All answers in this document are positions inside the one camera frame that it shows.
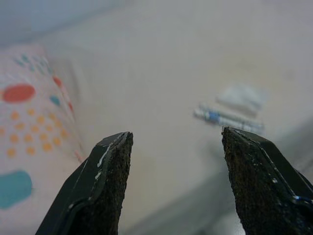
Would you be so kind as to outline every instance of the bed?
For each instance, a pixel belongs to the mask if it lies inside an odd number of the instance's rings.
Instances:
[[[209,224],[211,205],[183,202],[166,209],[226,174],[220,128],[199,122],[192,112],[199,101],[224,110],[215,97],[229,84],[268,90],[269,101],[258,115],[264,136],[283,153],[297,146],[301,138],[291,143],[286,138],[313,117],[313,31],[310,16],[300,17],[303,8],[291,11],[291,5],[134,1],[35,40],[64,73],[84,152],[104,136],[134,133],[122,233],[149,234],[165,220],[175,221],[182,208],[189,211],[187,205],[197,205],[191,215],[203,208],[202,216],[185,220],[190,221],[185,227],[168,223],[162,234],[192,234]]]

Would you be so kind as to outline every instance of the patterned pillowcase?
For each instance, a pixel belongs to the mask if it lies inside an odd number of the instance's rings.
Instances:
[[[41,46],[0,52],[0,139],[3,235],[21,221],[39,226],[64,180],[85,159],[72,104]],[[38,205],[24,205],[29,196],[42,195],[46,200]],[[21,209],[33,207],[38,216],[26,218],[30,211]]]

